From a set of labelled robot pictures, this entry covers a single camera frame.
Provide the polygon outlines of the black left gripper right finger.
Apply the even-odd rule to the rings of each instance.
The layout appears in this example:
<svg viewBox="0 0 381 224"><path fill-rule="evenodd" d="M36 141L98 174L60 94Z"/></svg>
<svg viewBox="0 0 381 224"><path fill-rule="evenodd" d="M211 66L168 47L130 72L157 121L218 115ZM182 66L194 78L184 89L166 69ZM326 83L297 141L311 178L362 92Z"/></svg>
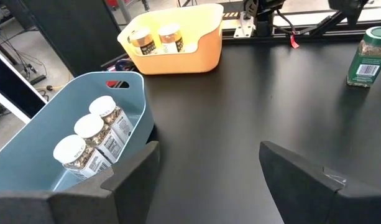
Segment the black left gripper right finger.
<svg viewBox="0 0 381 224"><path fill-rule="evenodd" d="M285 224L381 224L381 190L270 141L259 162Z"/></svg>

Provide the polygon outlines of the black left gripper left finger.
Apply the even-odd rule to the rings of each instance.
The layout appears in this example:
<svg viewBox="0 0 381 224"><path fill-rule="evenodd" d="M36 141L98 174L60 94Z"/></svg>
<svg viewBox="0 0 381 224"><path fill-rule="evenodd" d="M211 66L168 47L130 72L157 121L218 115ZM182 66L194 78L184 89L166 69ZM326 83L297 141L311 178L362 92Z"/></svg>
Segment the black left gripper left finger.
<svg viewBox="0 0 381 224"><path fill-rule="evenodd" d="M50 197L55 224L145 224L160 169L160 144Z"/></svg>

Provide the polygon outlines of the white-lid bagel seasoning jar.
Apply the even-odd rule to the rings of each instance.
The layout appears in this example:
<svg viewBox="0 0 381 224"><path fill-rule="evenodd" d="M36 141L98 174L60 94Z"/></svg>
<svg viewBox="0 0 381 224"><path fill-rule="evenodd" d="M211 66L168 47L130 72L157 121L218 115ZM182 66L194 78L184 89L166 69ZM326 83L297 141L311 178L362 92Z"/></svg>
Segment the white-lid bagel seasoning jar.
<svg viewBox="0 0 381 224"><path fill-rule="evenodd" d="M96 148L76 134L63 138L53 150L53 157L80 180L107 169L111 163Z"/></svg>
<svg viewBox="0 0 381 224"><path fill-rule="evenodd" d="M95 147L111 163L116 163L124 149L124 143L114 130L99 116L86 114L74 125L74 132L90 146Z"/></svg>
<svg viewBox="0 0 381 224"><path fill-rule="evenodd" d="M98 115L117 134L125 144L133 132L134 126L124 110L109 95L100 96L89 105L91 114Z"/></svg>

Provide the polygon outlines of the tan-lid spice jar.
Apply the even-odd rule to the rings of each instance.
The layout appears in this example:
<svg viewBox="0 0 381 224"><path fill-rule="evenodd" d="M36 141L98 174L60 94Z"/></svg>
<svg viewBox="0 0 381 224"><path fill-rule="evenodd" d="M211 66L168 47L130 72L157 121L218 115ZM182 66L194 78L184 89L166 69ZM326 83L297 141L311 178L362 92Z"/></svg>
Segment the tan-lid spice jar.
<svg viewBox="0 0 381 224"><path fill-rule="evenodd" d="M158 30L163 53L180 53L184 51L183 37L180 25L177 23L166 24Z"/></svg>
<svg viewBox="0 0 381 224"><path fill-rule="evenodd" d="M157 53L155 42L150 29L147 27L134 30L129 36L129 41L138 55L153 55Z"/></svg>

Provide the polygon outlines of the blue plastic bin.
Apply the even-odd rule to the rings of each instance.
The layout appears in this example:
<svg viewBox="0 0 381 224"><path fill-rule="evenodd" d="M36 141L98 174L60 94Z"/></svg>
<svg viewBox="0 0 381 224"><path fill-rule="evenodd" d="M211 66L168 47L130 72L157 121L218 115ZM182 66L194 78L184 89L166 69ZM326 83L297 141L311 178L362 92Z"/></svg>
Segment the blue plastic bin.
<svg viewBox="0 0 381 224"><path fill-rule="evenodd" d="M128 88L108 87L107 81L124 81ZM120 161L143 149L154 119L145 82L137 72L91 72L67 83L0 150L0 191L61 191L80 183L53 158L59 140L74 132L75 121L88 113L90 103L109 95L125 111L134 126Z"/></svg>

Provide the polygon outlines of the yellow plastic bin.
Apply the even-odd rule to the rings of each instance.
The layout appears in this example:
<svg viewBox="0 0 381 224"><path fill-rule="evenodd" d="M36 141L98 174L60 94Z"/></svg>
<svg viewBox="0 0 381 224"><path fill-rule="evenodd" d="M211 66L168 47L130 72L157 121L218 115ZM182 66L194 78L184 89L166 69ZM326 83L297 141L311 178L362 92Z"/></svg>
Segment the yellow plastic bin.
<svg viewBox="0 0 381 224"><path fill-rule="evenodd" d="M119 33L117 41L144 75L209 72L218 65L221 56L223 11L222 5L209 3L146 12L131 20ZM184 52L162 52L158 30L171 23L180 26ZM150 29L156 54L138 54L129 42L131 33L143 27Z"/></svg>

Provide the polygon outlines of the green-lid spice jar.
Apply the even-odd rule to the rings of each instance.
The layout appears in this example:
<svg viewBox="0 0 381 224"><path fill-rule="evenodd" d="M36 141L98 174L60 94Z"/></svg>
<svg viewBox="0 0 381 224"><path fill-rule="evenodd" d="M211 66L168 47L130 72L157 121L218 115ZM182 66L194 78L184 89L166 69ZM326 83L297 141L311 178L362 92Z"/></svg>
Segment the green-lid spice jar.
<svg viewBox="0 0 381 224"><path fill-rule="evenodd" d="M370 88L381 71L381 26L368 28L352 59L346 82Z"/></svg>

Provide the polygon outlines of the black partition panel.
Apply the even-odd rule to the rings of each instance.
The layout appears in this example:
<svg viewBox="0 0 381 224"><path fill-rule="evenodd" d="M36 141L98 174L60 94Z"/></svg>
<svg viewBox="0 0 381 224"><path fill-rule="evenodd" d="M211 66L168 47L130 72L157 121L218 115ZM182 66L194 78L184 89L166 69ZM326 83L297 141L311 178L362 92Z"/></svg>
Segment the black partition panel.
<svg viewBox="0 0 381 224"><path fill-rule="evenodd" d="M124 55L105 0L20 0L39 32L75 77Z"/></svg>

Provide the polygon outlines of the black aluminium table frame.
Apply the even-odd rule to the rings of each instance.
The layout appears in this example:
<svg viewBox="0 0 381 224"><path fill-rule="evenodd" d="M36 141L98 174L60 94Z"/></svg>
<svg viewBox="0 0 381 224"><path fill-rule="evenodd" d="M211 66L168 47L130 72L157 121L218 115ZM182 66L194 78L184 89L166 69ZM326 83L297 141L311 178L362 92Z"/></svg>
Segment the black aluminium table frame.
<svg viewBox="0 0 381 224"><path fill-rule="evenodd" d="M290 41L295 33L297 42L357 41L373 26L381 26L381 6L369 7L370 0L328 0L330 9L310 12L274 12L273 31L268 37L254 33L245 39L235 39L237 20L223 20L225 44L276 44ZM222 2L224 12L244 12L243 0Z"/></svg>

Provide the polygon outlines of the silver mounting bracket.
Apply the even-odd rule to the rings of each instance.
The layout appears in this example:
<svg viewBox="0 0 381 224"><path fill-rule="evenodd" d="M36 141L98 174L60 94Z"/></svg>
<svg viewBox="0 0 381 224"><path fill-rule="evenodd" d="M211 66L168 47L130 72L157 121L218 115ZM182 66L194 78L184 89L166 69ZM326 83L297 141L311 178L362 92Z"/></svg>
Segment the silver mounting bracket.
<svg viewBox="0 0 381 224"><path fill-rule="evenodd" d="M235 39L245 39L252 36L255 29L254 18L246 12L241 12L234 31Z"/></svg>

